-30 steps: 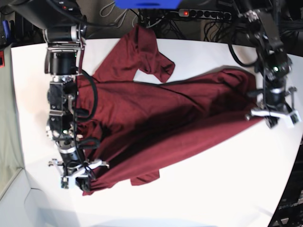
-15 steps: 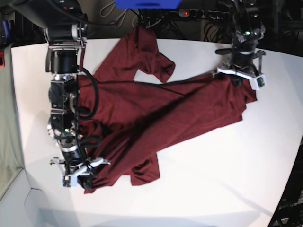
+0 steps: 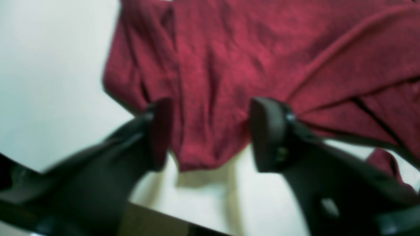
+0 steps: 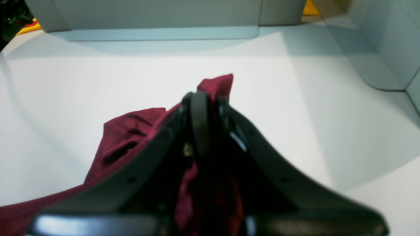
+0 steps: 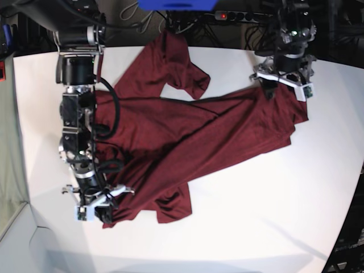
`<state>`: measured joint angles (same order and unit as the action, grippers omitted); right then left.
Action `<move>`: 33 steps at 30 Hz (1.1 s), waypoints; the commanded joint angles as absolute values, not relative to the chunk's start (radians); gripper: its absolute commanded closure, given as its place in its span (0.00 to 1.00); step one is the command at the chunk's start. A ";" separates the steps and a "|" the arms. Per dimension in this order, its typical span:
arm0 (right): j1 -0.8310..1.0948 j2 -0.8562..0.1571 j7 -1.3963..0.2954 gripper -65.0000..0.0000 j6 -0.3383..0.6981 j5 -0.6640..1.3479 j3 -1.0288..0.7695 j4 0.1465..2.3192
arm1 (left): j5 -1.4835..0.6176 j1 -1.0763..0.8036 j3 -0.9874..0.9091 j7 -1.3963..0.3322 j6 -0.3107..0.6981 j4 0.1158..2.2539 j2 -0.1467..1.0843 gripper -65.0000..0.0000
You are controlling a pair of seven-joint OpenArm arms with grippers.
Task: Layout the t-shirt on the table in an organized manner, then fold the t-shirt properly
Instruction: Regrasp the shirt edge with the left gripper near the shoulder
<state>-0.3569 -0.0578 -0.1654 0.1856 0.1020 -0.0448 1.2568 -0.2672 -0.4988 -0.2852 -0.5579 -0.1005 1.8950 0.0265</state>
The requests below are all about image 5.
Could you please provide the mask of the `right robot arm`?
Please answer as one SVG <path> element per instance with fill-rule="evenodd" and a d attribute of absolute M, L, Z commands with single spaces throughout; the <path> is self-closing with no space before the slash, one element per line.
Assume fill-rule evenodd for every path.
<path fill-rule="evenodd" d="M 119 99 L 114 88 L 101 77 L 105 50 L 105 31 L 109 28 L 105 15 L 95 1 L 15 1 L 14 7 L 52 32 L 58 51 L 56 82 L 65 86 L 60 103 L 63 121 L 60 157 L 69 164 L 77 181 L 67 185 L 75 205 L 75 219 L 92 221 L 98 218 L 112 222 L 116 197 L 130 193 L 125 185 L 111 186 L 106 176 L 119 172 L 119 159 L 99 161 L 96 143 L 116 134 L 120 120 Z M 95 85 L 101 83 L 114 102 L 115 117 L 111 126 L 96 122 Z"/>

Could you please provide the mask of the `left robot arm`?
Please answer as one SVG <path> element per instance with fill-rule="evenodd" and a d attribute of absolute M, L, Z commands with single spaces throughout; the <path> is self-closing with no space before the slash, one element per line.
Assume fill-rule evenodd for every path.
<path fill-rule="evenodd" d="M 254 66 L 251 80 L 259 81 L 265 97 L 274 97 L 279 84 L 294 91 L 296 99 L 305 102 L 313 96 L 312 63 L 316 57 L 306 53 L 317 33 L 308 1 L 274 1 L 275 14 L 267 20 L 267 42 L 254 54 L 264 60 Z"/>

